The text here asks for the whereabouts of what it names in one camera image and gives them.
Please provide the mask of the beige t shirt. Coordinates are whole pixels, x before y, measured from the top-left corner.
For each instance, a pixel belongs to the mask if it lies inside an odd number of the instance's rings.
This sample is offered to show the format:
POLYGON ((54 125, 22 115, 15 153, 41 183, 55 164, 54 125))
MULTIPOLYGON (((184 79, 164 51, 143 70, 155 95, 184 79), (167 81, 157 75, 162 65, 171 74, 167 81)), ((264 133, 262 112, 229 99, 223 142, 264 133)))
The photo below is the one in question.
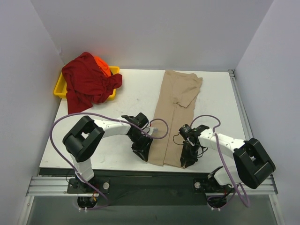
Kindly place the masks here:
POLYGON ((180 144, 183 139, 175 135, 183 125, 193 120, 195 103, 202 82, 203 79, 194 73, 165 71, 154 118, 163 119, 168 124, 169 132, 165 138, 153 140, 148 163, 181 167, 182 146, 180 144))

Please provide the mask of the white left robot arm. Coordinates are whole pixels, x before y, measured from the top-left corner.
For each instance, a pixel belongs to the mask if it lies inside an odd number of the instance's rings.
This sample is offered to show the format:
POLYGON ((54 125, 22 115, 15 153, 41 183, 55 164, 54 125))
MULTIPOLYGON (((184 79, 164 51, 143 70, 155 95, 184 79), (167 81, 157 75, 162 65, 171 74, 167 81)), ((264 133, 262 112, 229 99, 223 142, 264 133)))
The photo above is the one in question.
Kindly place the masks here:
POLYGON ((91 192, 95 187, 91 156, 94 154, 101 139, 126 135, 132 141, 133 152, 143 161, 148 161, 152 138, 141 130, 149 124, 143 113, 137 116, 123 115, 113 120, 93 120, 83 116, 63 138, 63 144, 71 155, 79 179, 78 187, 84 193, 91 192))

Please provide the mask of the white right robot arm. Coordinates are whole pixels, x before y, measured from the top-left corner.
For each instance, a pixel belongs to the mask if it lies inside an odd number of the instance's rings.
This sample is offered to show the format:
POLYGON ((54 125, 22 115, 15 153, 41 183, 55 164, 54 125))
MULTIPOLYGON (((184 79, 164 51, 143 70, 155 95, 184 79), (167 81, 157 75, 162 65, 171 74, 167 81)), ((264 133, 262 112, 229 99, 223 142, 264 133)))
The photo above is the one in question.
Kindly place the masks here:
POLYGON ((185 124, 179 129, 183 148, 181 165, 188 167, 197 162, 205 150, 216 150, 220 156, 234 160, 234 166, 220 166, 208 175, 208 187, 219 191, 223 186, 243 183, 251 189, 258 188, 274 171, 276 166, 259 140, 242 140, 213 132, 206 125, 191 128, 185 124))

